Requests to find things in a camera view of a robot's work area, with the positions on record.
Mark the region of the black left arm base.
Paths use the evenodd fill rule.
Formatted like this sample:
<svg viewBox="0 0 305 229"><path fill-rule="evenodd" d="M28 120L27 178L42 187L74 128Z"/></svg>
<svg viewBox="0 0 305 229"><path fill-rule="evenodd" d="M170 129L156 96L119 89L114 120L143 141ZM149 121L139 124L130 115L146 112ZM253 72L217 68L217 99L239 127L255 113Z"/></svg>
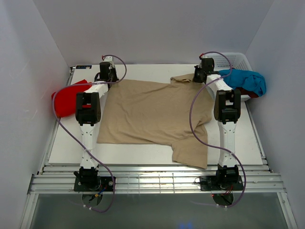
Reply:
<svg viewBox="0 0 305 229"><path fill-rule="evenodd" d="M113 192L115 177L97 177L96 181L82 181L75 179L73 191L75 192L100 192L102 190Z"/></svg>

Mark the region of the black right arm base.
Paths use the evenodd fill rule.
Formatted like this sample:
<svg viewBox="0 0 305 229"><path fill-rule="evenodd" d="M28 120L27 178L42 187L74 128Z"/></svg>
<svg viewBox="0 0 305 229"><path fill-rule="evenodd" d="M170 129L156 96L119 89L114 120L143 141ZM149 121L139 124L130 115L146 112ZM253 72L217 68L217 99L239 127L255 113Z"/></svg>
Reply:
<svg viewBox="0 0 305 229"><path fill-rule="evenodd" d="M244 188L241 177L237 182L220 182L216 176L200 176L195 178L194 184L199 185L201 191L242 191Z"/></svg>

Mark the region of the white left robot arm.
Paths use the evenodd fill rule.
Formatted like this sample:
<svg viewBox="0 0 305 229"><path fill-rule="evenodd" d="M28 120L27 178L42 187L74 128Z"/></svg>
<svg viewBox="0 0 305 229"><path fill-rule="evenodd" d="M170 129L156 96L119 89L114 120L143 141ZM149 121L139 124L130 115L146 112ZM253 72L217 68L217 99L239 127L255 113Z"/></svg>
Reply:
<svg viewBox="0 0 305 229"><path fill-rule="evenodd" d="M108 82L118 81L112 57L107 57L99 64L100 71L95 75L93 84L84 92L76 95L76 120L80 125L82 153L80 169L75 173L79 184L89 190L100 187L98 162L93 158L100 129L102 109L101 99L108 92Z"/></svg>

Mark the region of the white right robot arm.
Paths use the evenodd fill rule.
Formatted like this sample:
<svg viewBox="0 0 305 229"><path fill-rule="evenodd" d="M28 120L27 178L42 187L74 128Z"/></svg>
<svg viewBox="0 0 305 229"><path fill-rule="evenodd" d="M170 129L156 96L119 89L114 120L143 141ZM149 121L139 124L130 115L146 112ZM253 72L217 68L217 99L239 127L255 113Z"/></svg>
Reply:
<svg viewBox="0 0 305 229"><path fill-rule="evenodd" d="M216 174L200 177L201 190L242 190L238 161L235 157L235 129L241 115L241 92L228 86L214 70L214 59L202 55L195 66L193 81L206 84L214 95L214 118L220 134L220 156Z"/></svg>

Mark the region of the beige t shirt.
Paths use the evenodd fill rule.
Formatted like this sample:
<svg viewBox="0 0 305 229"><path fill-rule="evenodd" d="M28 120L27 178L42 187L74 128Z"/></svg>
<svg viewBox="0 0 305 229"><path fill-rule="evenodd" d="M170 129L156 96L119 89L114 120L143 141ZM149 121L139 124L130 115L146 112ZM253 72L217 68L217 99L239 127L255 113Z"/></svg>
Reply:
<svg viewBox="0 0 305 229"><path fill-rule="evenodd" d="M206 168L214 100L190 74L170 83L123 80L111 86L102 113L99 144L170 146L174 162Z"/></svg>

